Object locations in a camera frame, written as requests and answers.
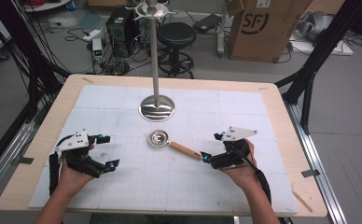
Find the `metal pole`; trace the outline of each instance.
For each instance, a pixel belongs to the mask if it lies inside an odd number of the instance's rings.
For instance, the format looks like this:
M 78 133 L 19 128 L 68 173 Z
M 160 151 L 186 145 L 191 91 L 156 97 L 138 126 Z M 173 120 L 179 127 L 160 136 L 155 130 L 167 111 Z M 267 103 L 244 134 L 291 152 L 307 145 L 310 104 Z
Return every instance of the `metal pole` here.
M 154 100 L 155 107 L 160 106 L 159 101 L 159 77 L 158 77 L 158 49 L 156 42 L 156 20 L 149 20 L 151 60 L 152 60 L 152 80 L 154 83 Z

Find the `floor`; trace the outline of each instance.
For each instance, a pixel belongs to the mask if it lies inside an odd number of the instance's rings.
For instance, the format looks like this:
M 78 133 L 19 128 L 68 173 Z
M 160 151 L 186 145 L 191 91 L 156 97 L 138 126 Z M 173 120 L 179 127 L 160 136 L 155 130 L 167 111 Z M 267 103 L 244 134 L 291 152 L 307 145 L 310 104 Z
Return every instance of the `floor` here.
M 77 12 L 82 21 L 83 14 L 82 10 Z M 104 22 L 101 18 L 95 25 L 101 28 Z M 46 33 L 52 51 L 73 73 L 91 72 L 86 43 L 65 41 L 69 35 L 67 31 L 56 29 L 56 32 Z M 330 56 L 315 79 L 310 132 L 347 222 L 362 223 L 362 47 L 352 45 L 350 48 L 354 52 L 352 56 Z M 298 71 L 308 58 L 295 50 L 286 63 L 231 61 L 227 52 L 222 58 L 216 55 L 214 35 L 198 35 L 185 52 L 194 59 L 195 78 L 245 82 L 276 82 Z M 144 59 L 146 52 L 141 51 L 137 57 Z M 285 54 L 280 61 L 288 58 Z M 149 62 L 149 58 L 142 63 L 128 62 L 131 67 L 137 67 Z M 150 77 L 150 64 L 132 69 L 126 76 Z M 26 102 L 27 92 L 13 60 L 0 60 L 0 138 Z M 11 166 L 2 178 L 0 195 L 14 169 L 15 166 Z M 33 222 L 35 216 L 35 212 L 0 211 L 0 223 Z M 90 214 L 67 214 L 64 223 L 90 223 L 90 218 Z M 331 223 L 329 217 L 293 220 L 295 223 Z

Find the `black tape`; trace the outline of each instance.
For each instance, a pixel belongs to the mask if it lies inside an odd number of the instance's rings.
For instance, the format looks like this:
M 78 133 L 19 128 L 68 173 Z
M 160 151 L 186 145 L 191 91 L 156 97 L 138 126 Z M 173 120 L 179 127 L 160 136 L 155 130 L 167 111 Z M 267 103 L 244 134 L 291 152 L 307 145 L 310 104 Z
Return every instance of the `black tape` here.
M 317 170 L 307 170 L 307 171 L 303 171 L 302 175 L 306 178 L 309 176 L 318 176 L 318 175 L 320 175 L 320 172 L 318 172 Z

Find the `metal stand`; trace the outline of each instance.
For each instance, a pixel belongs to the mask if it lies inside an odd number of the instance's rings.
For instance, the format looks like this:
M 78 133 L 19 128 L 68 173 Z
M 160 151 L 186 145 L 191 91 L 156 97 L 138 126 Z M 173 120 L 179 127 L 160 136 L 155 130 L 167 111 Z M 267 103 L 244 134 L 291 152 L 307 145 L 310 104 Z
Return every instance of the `metal stand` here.
M 304 92 L 300 125 L 306 134 L 309 134 L 309 113 L 315 75 L 361 11 L 362 0 L 345 0 L 306 63 L 295 74 L 275 83 L 280 88 L 292 82 L 288 91 L 283 93 L 284 101 L 292 105 L 297 104 Z
M 140 115 L 149 121 L 165 121 L 174 113 L 174 102 L 167 96 L 159 95 L 159 77 L 158 77 L 158 50 L 157 50 L 157 31 L 156 20 L 171 13 L 164 4 L 158 4 L 158 0 L 146 0 L 145 3 L 132 7 L 138 17 L 149 19 L 149 34 L 152 59 L 152 79 L 154 95 L 148 96 L 139 106 Z

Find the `black stool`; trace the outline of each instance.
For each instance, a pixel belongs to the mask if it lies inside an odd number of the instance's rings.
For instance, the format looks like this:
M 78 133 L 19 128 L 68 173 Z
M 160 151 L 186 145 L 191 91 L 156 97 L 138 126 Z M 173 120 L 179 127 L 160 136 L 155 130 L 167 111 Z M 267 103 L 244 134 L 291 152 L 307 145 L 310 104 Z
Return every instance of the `black stool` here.
M 159 69 L 167 73 L 167 77 L 177 76 L 188 72 L 190 79 L 193 73 L 193 59 L 179 50 L 191 45 L 196 39 L 196 33 L 192 27 L 183 22 L 171 22 L 164 24 L 158 31 L 158 40 L 167 47 L 168 52 L 159 57 Z

